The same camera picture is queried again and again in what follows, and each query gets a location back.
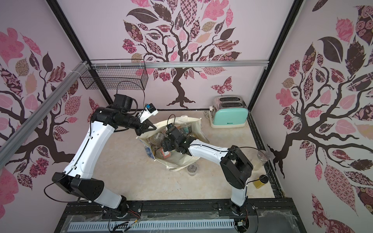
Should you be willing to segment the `cream canvas tote bag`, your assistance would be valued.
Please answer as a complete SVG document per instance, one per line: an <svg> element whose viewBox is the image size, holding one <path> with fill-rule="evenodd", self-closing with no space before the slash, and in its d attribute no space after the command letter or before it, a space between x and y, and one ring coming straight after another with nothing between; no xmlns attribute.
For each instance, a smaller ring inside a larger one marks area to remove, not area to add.
<svg viewBox="0 0 373 233"><path fill-rule="evenodd" d="M188 116L158 122L156 130L138 136L147 155L165 165L170 171L179 171L199 160L191 155L188 146L196 140L209 143L201 128L201 119Z"/></svg>

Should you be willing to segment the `grey clear seed jar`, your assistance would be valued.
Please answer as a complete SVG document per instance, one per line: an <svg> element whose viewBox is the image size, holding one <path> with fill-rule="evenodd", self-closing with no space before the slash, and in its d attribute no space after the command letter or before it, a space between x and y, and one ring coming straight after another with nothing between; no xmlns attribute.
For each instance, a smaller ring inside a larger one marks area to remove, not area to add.
<svg viewBox="0 0 373 233"><path fill-rule="evenodd" d="M149 138L149 141L155 146L161 145L163 140L164 140L164 135L162 133L157 133Z"/></svg>

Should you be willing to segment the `clear seed jar dark lid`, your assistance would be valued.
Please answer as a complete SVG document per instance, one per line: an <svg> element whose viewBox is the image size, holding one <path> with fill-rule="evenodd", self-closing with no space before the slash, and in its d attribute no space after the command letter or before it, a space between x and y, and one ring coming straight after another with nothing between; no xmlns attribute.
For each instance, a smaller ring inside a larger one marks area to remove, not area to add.
<svg viewBox="0 0 373 233"><path fill-rule="evenodd" d="M198 173L198 165L193 163L189 165L186 170L189 176L195 176Z"/></svg>

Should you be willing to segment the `clear jar sandy contents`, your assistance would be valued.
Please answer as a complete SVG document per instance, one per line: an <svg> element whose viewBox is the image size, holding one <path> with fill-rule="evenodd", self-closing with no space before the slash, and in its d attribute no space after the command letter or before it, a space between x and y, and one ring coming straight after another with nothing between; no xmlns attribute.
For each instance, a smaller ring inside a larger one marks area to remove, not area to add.
<svg viewBox="0 0 373 233"><path fill-rule="evenodd" d="M261 169L269 161L269 155L266 150L258 150L253 156L251 163L253 165L253 171Z"/></svg>

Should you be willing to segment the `yellow label seed jar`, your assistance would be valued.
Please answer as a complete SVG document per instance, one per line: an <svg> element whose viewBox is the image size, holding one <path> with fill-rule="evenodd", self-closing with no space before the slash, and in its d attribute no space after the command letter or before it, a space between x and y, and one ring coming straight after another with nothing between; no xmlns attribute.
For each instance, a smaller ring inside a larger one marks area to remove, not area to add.
<svg viewBox="0 0 373 233"><path fill-rule="evenodd" d="M260 175L260 177L253 181L253 185L256 189L261 188L265 184L269 182L269 178L267 175Z"/></svg>

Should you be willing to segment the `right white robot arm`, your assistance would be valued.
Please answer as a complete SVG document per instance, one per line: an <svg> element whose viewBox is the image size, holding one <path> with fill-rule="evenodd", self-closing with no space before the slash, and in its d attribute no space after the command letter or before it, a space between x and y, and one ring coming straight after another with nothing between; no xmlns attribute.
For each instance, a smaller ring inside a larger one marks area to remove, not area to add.
<svg viewBox="0 0 373 233"><path fill-rule="evenodd" d="M252 173L268 161L266 153L257 148L247 147L256 151L248 157L242 151L244 147L213 146L195 137L184 135L172 124L167 125L166 138L161 145L165 151L176 151L188 156L204 158L220 165L225 179L232 187L230 209L238 216L245 213L247 209L247 185L251 182Z"/></svg>

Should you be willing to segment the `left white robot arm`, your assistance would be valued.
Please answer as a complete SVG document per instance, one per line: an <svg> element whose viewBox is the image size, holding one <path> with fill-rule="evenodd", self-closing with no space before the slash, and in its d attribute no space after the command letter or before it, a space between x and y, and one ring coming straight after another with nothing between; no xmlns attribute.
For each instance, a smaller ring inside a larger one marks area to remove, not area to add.
<svg viewBox="0 0 373 233"><path fill-rule="evenodd" d="M118 217L127 214L127 199L92 176L105 144L113 133L120 132L119 127L124 131L133 129L137 136L156 130L149 120L158 113L154 105L146 104L140 113L132 115L129 111L133 102L133 98L116 94L113 104L98 107L90 118L89 130L77 153L63 172L56 172L52 177L52 184L64 192L100 204Z"/></svg>

